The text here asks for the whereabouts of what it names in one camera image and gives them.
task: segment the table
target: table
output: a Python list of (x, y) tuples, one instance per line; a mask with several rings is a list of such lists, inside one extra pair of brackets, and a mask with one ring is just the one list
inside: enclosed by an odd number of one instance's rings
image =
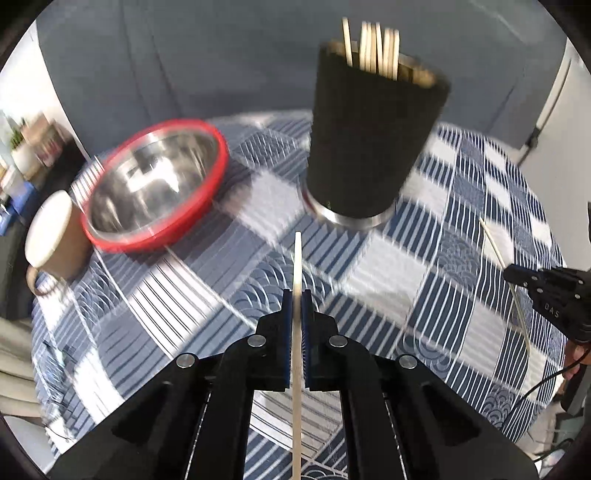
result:
[[(33, 360), (56, 454), (179, 352), (222, 352), (278, 310), (292, 283), (295, 231), (303, 236), (304, 288), (343, 334), (378, 355), (416, 355), (492, 424), (560, 368), (565, 338), (518, 288), (527, 354), (479, 225), (481, 216), (507, 264), (563, 264), (543, 208), (496, 143), (435, 127), (393, 218), (359, 233), (317, 223), (300, 201), (309, 112), (213, 123), (231, 160), (212, 210), (162, 251), (95, 251), (80, 279), (35, 302)], [(101, 170), (95, 161), (74, 182), (77, 202)], [(553, 390), (549, 382), (521, 404), (505, 429), (509, 438), (526, 431)], [(255, 393), (245, 478), (290, 476), (288, 405), (287, 394)], [(303, 432), (303, 475), (346, 477), (338, 393), (304, 394)]]

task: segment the white wall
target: white wall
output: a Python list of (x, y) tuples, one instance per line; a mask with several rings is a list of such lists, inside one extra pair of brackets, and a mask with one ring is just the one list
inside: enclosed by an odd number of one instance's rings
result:
[(77, 139), (47, 72), (37, 37), (36, 22), (27, 30), (0, 72), (0, 109), (17, 122), (43, 112)]
[(522, 172), (544, 206), (569, 267), (591, 268), (591, 75), (574, 59), (538, 147)]

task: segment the cable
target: cable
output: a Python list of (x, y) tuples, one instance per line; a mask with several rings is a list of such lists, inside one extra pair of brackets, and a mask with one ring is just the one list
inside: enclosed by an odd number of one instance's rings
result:
[(534, 459), (534, 463), (539, 462), (541, 460), (544, 460), (545, 458), (548, 458), (550, 455), (552, 455), (554, 452), (564, 449), (564, 447), (566, 447), (567, 445), (570, 445), (571, 443), (573, 443), (574, 440), (571, 438), (568, 439), (564, 439), (562, 442), (560, 442), (557, 446), (551, 448), (550, 450), (546, 450), (545, 452), (540, 452), (538, 453), (538, 458)]
[(557, 376), (562, 375), (563, 373), (566, 373), (570, 369), (576, 367), (583, 360), (585, 360), (585, 358), (587, 357), (587, 355), (590, 352), (591, 352), (591, 347), (587, 348), (587, 351), (584, 353), (584, 355), (581, 358), (579, 358), (578, 360), (574, 361), (569, 366), (564, 367), (562, 370), (558, 370), (556, 373), (553, 373), (552, 375), (550, 375), (550, 376), (546, 377), (545, 379), (543, 379), (542, 381), (540, 381), (538, 384), (536, 384), (533, 387), (531, 387), (530, 390), (525, 395), (523, 395), (523, 397), (521, 397), (517, 402), (515, 402), (515, 405), (513, 405), (513, 408), (509, 411), (509, 414), (507, 415), (507, 417), (505, 418), (505, 420), (503, 421), (503, 423), (501, 425), (501, 431), (503, 431), (503, 429), (505, 428), (505, 425), (507, 425), (509, 423), (509, 420), (511, 419), (511, 416), (517, 410), (517, 407), (519, 407), (523, 403), (523, 401), (527, 397), (530, 396), (531, 393), (533, 393), (534, 391), (536, 391), (538, 388), (540, 388), (542, 385), (544, 385), (547, 381), (552, 380), (553, 378), (556, 378)]

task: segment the wooden chopstick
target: wooden chopstick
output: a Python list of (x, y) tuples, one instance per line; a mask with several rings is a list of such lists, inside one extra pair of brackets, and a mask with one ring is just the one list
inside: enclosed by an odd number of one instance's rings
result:
[(392, 52), (392, 79), (398, 80), (398, 56), (400, 54), (400, 33), (394, 30), (394, 46)]
[(375, 24), (375, 42), (376, 42), (376, 50), (378, 55), (378, 73), (380, 75), (384, 74), (384, 57), (382, 57), (382, 27), (379, 26), (379, 23)]
[(365, 71), (371, 72), (371, 24), (367, 23), (365, 29)]
[(361, 22), (361, 39), (359, 40), (359, 70), (365, 70), (365, 50), (367, 43), (367, 23)]
[(294, 282), (293, 309), (291, 319), (291, 398), (293, 399), (293, 416), (291, 418), (291, 477), (301, 478), (301, 232), (295, 233), (294, 247)]
[(384, 53), (382, 59), (382, 75), (389, 78), (390, 77), (390, 49), (392, 48), (392, 30), (390, 28), (386, 28), (384, 30)]
[(353, 66), (353, 54), (351, 53), (351, 34), (349, 32), (349, 20), (343, 17), (343, 38), (345, 40), (345, 57), (347, 58), (347, 65)]
[(371, 25), (371, 41), (369, 43), (369, 71), (376, 73), (376, 52), (377, 52), (377, 36), (375, 25)]
[[(487, 227), (487, 225), (486, 225), (485, 221), (482, 219), (482, 217), (479, 217), (478, 221), (480, 222), (480, 225), (481, 225), (482, 229), (484, 230), (484, 233), (485, 233), (486, 237), (488, 238), (488, 241), (491, 243), (492, 249), (495, 251), (495, 255), (496, 255), (499, 263), (501, 264), (501, 268), (504, 270), (506, 268), (506, 265), (505, 265), (502, 255), (501, 255), (501, 251), (496, 246), (496, 243), (492, 238), (491, 231)], [(531, 342), (530, 342), (530, 334), (527, 332), (527, 327), (525, 325), (525, 314), (523, 313), (523, 310), (521, 308), (521, 303), (519, 303), (519, 298), (517, 297), (517, 292), (515, 291), (515, 286), (513, 284), (509, 283), (509, 289), (511, 291), (511, 294), (513, 295), (513, 302), (515, 303), (515, 308), (517, 309), (517, 316), (519, 317), (519, 323), (521, 324), (521, 328), (522, 328), (523, 334), (525, 336), (525, 348), (527, 350), (527, 354), (529, 355), (530, 350), (531, 350)]]

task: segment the cup handle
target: cup handle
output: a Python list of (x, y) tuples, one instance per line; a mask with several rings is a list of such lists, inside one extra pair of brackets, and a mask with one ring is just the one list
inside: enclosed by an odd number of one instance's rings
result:
[(34, 295), (37, 297), (44, 297), (45, 295), (49, 295), (52, 291), (54, 291), (57, 286), (60, 284), (59, 280), (57, 280), (53, 286), (51, 286), (46, 291), (41, 291), (37, 288), (35, 283), (37, 282), (37, 275), (39, 274), (39, 269), (29, 265), (27, 268), (27, 286), (33, 292)]

